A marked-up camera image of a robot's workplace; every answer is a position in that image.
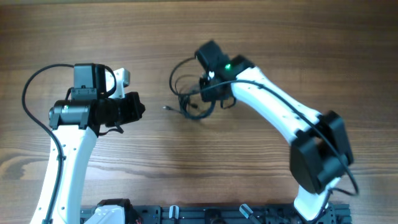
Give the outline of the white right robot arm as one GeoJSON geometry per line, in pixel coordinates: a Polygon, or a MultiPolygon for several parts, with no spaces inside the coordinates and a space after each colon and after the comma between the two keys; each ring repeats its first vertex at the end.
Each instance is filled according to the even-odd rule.
{"type": "Polygon", "coordinates": [[[202,100],[214,103],[232,97],[270,122],[290,147],[289,168],[299,185],[294,209],[307,223],[323,218],[342,176],[353,178],[349,166],[354,157],[342,117],[299,103],[250,60],[242,55],[229,58],[212,40],[194,57],[205,70],[200,79],[202,100]]]}

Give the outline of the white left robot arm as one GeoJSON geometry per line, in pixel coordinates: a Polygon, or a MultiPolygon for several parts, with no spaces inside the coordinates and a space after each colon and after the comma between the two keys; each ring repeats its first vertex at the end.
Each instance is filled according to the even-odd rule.
{"type": "Polygon", "coordinates": [[[32,223],[81,223],[81,198],[91,153],[103,132],[122,134],[122,125],[142,118],[145,106],[136,92],[125,92],[131,74],[120,68],[72,65],[73,86],[49,110],[50,136],[44,183],[32,223]]]}

